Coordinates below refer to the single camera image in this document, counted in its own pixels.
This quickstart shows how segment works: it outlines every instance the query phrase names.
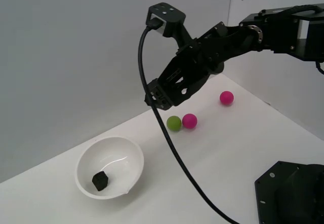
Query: magenta ball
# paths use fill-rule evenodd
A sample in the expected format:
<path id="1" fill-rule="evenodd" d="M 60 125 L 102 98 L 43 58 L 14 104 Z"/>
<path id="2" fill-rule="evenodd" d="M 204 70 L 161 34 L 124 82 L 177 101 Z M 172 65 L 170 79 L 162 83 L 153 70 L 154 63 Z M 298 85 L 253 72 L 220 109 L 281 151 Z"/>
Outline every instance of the magenta ball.
<path id="1" fill-rule="evenodd" d="M 234 100 L 234 95 L 230 91 L 223 91 L 219 99 L 223 105 L 231 105 Z"/>
<path id="2" fill-rule="evenodd" d="M 183 125 L 183 127 L 187 128 L 187 129 L 193 129 L 194 127 L 196 127 L 197 122 L 198 122 L 198 119 L 193 114 L 186 114 L 182 118 L 182 125 Z"/>

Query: white wall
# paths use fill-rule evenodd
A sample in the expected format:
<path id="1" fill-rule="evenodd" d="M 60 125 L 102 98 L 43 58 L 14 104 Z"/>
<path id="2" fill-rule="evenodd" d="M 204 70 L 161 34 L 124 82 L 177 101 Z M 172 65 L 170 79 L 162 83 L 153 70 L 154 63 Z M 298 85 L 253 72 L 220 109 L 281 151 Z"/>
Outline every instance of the white wall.
<path id="1" fill-rule="evenodd" d="M 0 182 L 148 110 L 137 46 L 158 2 L 198 36 L 230 0 L 0 0 Z M 176 43 L 152 32 L 144 50 L 150 80 Z"/>
<path id="2" fill-rule="evenodd" d="M 318 3 L 324 0 L 231 0 L 229 24 L 238 25 L 261 9 Z M 324 76 L 316 70 L 314 62 L 270 51 L 251 52 L 227 61 L 224 73 L 324 139 Z"/>

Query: black wire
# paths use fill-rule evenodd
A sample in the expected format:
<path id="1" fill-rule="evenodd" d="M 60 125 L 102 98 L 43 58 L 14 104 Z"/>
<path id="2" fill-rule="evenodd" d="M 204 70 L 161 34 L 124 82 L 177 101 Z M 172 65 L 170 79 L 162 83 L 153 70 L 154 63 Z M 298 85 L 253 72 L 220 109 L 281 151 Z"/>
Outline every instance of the black wire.
<path id="1" fill-rule="evenodd" d="M 316 62 L 316 68 L 321 74 L 324 74 L 324 70 L 320 67 L 320 62 Z"/>
<path id="2" fill-rule="evenodd" d="M 146 35 L 149 33 L 149 31 L 151 31 L 151 28 L 147 27 L 145 28 L 145 30 L 143 31 L 143 34 L 141 36 L 140 39 L 140 43 L 138 46 L 138 68 L 139 68 L 139 72 L 140 72 L 140 77 L 141 77 L 141 81 L 143 84 L 143 88 L 144 91 L 148 97 L 149 103 L 152 107 L 152 110 L 155 114 L 155 117 L 158 121 L 158 124 L 160 125 L 162 132 L 167 140 L 167 143 L 173 153 L 173 155 L 175 156 L 176 160 L 178 161 L 180 167 L 182 168 L 182 170 L 184 171 L 184 173 L 186 174 L 186 176 L 188 177 L 189 181 L 192 183 L 192 185 L 195 187 L 195 189 L 198 191 L 198 193 L 200 194 L 200 196 L 206 201 L 206 203 L 217 213 L 219 214 L 222 218 L 224 218 L 226 221 L 228 221 L 231 224 L 239 224 L 236 221 L 234 221 L 233 219 L 231 219 L 230 217 L 228 217 L 226 214 L 224 214 L 220 209 L 218 209 L 212 202 L 211 200 L 207 197 L 207 195 L 203 192 L 203 190 L 200 188 L 200 186 L 198 185 L 198 183 L 194 180 L 194 178 L 191 176 L 190 172 L 188 171 L 187 167 L 184 165 L 181 157 L 179 156 L 176 148 L 174 147 L 171 138 L 168 134 L 168 131 L 163 123 L 163 120 L 160 116 L 160 114 L 157 111 L 157 108 L 154 104 L 153 98 L 150 94 L 146 79 L 145 79 L 145 75 L 144 75 L 144 70 L 143 70 L 143 61 L 142 61 L 142 55 L 143 55 L 143 45 L 144 45 L 144 40 Z"/>
<path id="3" fill-rule="evenodd" d="M 323 12 L 323 9 L 316 5 L 300 5 L 294 6 L 289 9 L 283 10 L 277 14 L 269 16 L 268 21 L 278 21 L 280 19 L 286 19 L 294 14 L 304 12 L 304 11 L 314 11 L 316 14 Z"/>

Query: table surface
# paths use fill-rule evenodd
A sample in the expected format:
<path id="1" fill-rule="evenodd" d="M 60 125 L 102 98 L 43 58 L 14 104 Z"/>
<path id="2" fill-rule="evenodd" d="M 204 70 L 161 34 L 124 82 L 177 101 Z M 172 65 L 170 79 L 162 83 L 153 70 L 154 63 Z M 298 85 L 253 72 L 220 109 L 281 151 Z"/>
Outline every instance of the table surface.
<path id="1" fill-rule="evenodd" d="M 219 104 L 224 90 L 230 107 Z M 193 113 L 197 128 L 171 133 L 176 148 L 210 199 L 243 223 L 259 223 L 254 181 L 277 161 L 324 164 L 324 143 L 225 77 L 218 75 L 192 98 L 161 112 Z M 93 142 L 124 136 L 144 153 L 139 182 L 122 197 L 94 200 L 74 182 L 76 162 Z M 227 223 L 201 199 L 174 159 L 147 111 L 0 184 L 1 223 Z"/>

